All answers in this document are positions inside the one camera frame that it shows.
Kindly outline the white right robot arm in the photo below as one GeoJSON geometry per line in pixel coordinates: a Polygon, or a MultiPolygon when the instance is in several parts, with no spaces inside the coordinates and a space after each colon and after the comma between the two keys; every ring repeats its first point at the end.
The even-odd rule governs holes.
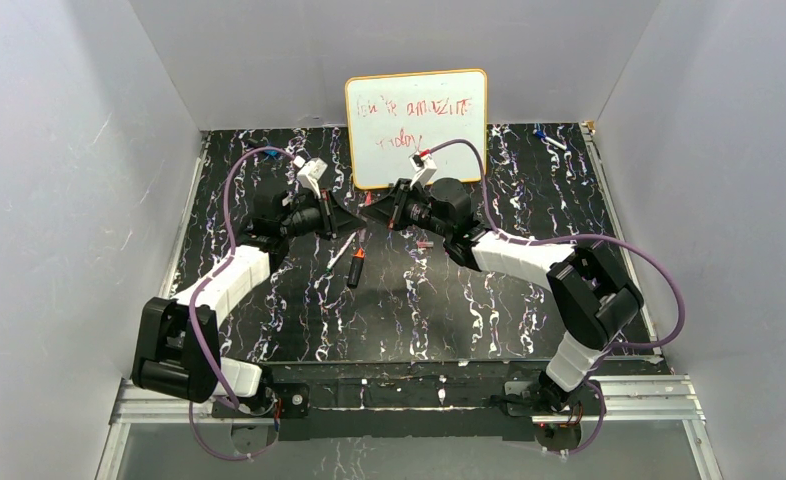
{"type": "Polygon", "coordinates": [[[512,397],[536,410],[568,406],[644,305],[639,289],[605,241],[514,243],[477,217],[471,196],[456,179],[438,180],[430,188],[401,179],[361,212],[390,230],[418,227],[442,237],[445,252],[462,267],[508,275],[551,292],[565,334],[528,395],[512,397]]]}

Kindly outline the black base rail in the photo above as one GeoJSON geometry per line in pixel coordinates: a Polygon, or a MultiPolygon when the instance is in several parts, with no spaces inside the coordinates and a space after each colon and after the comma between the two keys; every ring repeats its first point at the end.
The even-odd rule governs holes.
{"type": "Polygon", "coordinates": [[[281,400],[283,441],[498,437],[578,445],[602,414],[599,383],[543,389],[543,361],[276,363],[265,385],[281,400]]]}

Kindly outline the white green-tipped pen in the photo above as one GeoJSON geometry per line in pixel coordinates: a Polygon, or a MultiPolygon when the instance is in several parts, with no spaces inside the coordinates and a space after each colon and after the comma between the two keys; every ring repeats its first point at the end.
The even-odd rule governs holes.
{"type": "Polygon", "coordinates": [[[354,243],[354,240],[355,240],[356,236],[357,236],[357,233],[353,232],[347,238],[347,240],[344,242],[344,244],[339,248],[339,250],[328,261],[328,263],[326,264],[326,272],[327,273],[330,273],[334,269],[334,267],[337,265],[337,263],[342,259],[342,257],[345,255],[345,253],[349,250],[349,248],[354,243]]]}

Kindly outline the white blue pen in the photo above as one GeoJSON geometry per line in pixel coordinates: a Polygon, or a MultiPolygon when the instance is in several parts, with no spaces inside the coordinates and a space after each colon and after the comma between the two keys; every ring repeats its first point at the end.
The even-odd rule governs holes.
{"type": "Polygon", "coordinates": [[[548,143],[549,145],[552,145],[553,147],[555,147],[557,149],[560,149],[560,150],[563,150],[563,151],[567,150],[567,145],[565,143],[550,137],[549,135],[547,135],[542,130],[536,130],[535,131],[535,136],[537,138],[541,139],[542,141],[548,143]]]}

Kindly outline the black orange highlighter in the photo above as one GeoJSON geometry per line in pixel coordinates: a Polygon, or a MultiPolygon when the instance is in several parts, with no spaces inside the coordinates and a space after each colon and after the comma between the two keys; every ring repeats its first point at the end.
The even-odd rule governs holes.
{"type": "Polygon", "coordinates": [[[360,283],[365,261],[365,251],[359,248],[352,256],[350,269],[347,276],[346,285],[350,289],[356,289],[360,283]]]}

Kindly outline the orange framed whiteboard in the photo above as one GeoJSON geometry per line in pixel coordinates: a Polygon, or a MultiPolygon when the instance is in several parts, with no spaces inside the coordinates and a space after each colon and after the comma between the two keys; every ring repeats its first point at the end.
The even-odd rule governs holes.
{"type": "Polygon", "coordinates": [[[415,173],[410,158],[465,139],[487,159],[488,77],[481,69],[355,77],[345,84],[353,185],[385,188],[415,173]]]}

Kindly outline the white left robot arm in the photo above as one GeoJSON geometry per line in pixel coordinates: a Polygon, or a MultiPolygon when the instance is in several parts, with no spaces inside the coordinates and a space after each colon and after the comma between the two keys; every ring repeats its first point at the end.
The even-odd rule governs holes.
{"type": "Polygon", "coordinates": [[[256,195],[233,251],[187,289],[144,305],[132,382],[193,403],[218,397],[237,403],[258,396],[263,367],[222,356],[220,325],[278,270],[292,239],[313,234],[334,240],[365,226],[326,189],[256,195]]]}

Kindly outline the blue black marker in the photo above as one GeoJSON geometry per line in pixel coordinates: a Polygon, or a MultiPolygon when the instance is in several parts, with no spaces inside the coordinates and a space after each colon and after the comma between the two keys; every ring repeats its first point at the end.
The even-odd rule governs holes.
{"type": "Polygon", "coordinates": [[[261,149],[261,152],[258,153],[258,156],[262,158],[269,158],[269,159],[277,159],[281,156],[276,150],[270,148],[270,143],[266,140],[258,141],[250,139],[244,144],[244,148],[246,150],[257,150],[261,149]]]}

